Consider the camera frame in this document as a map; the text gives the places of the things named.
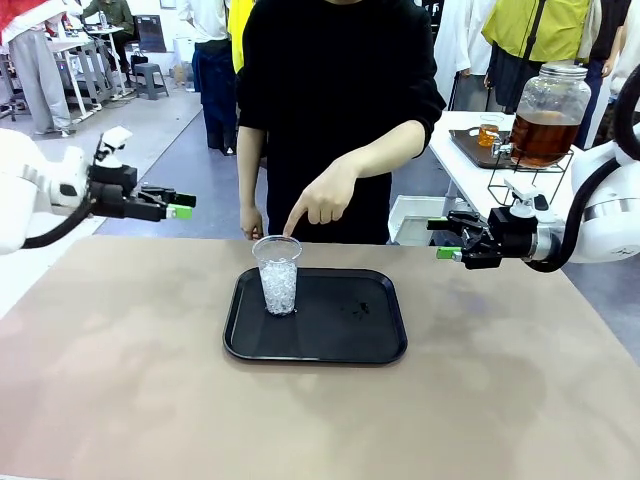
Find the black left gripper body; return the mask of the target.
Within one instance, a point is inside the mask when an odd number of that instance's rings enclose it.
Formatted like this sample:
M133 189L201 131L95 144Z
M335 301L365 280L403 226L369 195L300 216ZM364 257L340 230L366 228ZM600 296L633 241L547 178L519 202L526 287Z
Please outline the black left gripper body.
M164 220L166 205L133 194L138 184L137 169L90 166L88 171L90 212L96 216L136 220Z

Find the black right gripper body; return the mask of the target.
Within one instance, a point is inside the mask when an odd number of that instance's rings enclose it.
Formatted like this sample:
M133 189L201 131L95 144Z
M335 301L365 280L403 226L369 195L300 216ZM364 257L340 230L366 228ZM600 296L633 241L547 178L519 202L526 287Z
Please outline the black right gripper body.
M509 207L494 208L486 221L478 220L462 230L462 263L469 270L498 268L501 261L526 257L537 232L535 217L513 215Z

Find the person's right hand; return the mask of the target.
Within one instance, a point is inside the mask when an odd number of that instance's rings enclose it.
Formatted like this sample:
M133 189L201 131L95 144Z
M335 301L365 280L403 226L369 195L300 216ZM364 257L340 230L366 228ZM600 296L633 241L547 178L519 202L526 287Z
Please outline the person's right hand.
M263 218L255 205L240 208L240 225L244 236L248 240L256 241L264 236Z

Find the person's left hand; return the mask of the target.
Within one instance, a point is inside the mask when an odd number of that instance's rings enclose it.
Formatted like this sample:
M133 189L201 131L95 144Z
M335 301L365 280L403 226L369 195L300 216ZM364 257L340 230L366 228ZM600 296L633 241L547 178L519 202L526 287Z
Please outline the person's left hand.
M298 222L307 216L310 224L328 224L338 221L349 205L358 172L343 158L332 162L301 193L294 204L283 234L291 237Z

